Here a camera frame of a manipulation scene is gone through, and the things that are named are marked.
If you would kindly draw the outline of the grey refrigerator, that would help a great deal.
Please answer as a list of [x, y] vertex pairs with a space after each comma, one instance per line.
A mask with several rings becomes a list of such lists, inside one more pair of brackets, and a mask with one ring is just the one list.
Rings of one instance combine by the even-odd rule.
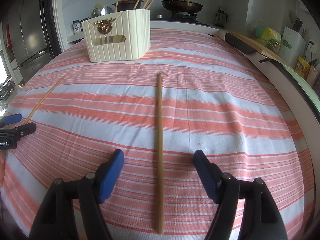
[[8, 13], [8, 28], [24, 82], [61, 53], [52, 0], [14, 0]]

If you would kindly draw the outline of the red striped tablecloth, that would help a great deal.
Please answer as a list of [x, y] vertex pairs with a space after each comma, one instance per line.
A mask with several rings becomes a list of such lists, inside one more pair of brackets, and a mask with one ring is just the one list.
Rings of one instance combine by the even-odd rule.
[[[162, 76], [164, 233], [157, 233], [157, 74]], [[289, 239], [304, 230], [314, 179], [300, 126], [275, 87], [218, 37], [153, 29], [137, 61], [92, 63], [81, 41], [44, 66], [7, 114], [36, 132], [7, 153], [1, 199], [28, 234], [55, 178], [77, 180], [115, 149], [125, 161], [101, 210], [114, 239], [203, 239], [217, 210], [193, 153], [235, 178], [266, 182]]]

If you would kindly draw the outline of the wooden cutting board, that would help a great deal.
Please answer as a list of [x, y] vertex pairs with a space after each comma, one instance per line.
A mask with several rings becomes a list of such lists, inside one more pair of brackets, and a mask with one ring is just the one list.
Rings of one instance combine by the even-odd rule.
[[271, 59], [277, 60], [278, 62], [280, 62], [282, 65], [289, 67], [290, 69], [293, 70], [293, 68], [281, 57], [279, 57], [276, 53], [274, 53], [273, 51], [271, 51], [270, 49], [266, 48], [265, 46], [263, 46], [262, 44], [258, 43], [257, 41], [245, 37], [243, 35], [240, 35], [238, 33], [235, 33], [233, 31], [229, 31], [229, 34], [237, 37], [238, 39], [242, 40], [243, 42], [245, 42], [247, 45], [251, 46], [252, 48], [254, 48], [257, 52], [259, 52], [261, 55], [264, 55], [265, 57], [269, 57]]

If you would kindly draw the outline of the cream ribbed utensil box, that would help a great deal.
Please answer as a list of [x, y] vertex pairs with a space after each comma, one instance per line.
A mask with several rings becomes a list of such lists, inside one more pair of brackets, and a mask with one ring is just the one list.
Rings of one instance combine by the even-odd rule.
[[91, 62], [132, 61], [151, 47], [148, 9], [113, 12], [82, 23]]

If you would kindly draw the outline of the yellow green bag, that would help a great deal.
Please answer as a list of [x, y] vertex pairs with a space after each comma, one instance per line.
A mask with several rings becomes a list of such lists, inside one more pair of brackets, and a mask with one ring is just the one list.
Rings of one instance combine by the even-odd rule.
[[282, 36], [271, 28], [259, 27], [255, 30], [256, 41], [270, 50], [281, 47]]

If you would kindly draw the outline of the white knife block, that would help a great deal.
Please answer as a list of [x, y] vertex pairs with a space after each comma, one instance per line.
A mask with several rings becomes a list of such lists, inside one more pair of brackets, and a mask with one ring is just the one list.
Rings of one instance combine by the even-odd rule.
[[303, 56], [305, 40], [300, 33], [285, 27], [281, 38], [281, 48], [278, 55], [292, 68], [295, 68], [298, 57]]

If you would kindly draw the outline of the black gas stove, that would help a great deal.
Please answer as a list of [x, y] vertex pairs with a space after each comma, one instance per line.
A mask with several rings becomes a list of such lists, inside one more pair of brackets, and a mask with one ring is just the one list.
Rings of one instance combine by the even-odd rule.
[[183, 14], [172, 12], [170, 15], [165, 14], [157, 14], [151, 15], [152, 21], [175, 21], [175, 22], [183, 22], [183, 23], [191, 23], [197, 25], [203, 25], [209, 27], [209, 24], [199, 22], [197, 20], [197, 14]]

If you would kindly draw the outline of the dark glass kettle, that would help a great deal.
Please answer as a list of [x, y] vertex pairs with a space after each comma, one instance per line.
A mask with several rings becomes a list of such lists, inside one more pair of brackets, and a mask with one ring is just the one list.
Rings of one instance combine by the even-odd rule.
[[228, 14], [221, 9], [216, 12], [215, 25], [217, 27], [223, 28], [228, 22]]

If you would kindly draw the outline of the clay pot orange lid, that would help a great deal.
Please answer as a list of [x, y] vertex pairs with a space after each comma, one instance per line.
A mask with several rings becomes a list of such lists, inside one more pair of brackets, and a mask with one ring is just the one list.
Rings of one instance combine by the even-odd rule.
[[132, 10], [138, 0], [120, 0], [112, 5], [117, 5], [117, 11], [125, 11], [125, 10]]

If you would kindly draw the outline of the black frying pan with lid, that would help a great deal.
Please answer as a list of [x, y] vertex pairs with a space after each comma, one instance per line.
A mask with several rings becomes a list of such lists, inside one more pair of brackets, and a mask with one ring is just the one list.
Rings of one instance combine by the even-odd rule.
[[188, 0], [162, 0], [163, 7], [172, 12], [186, 12], [188, 14], [196, 14], [200, 12], [203, 5]]

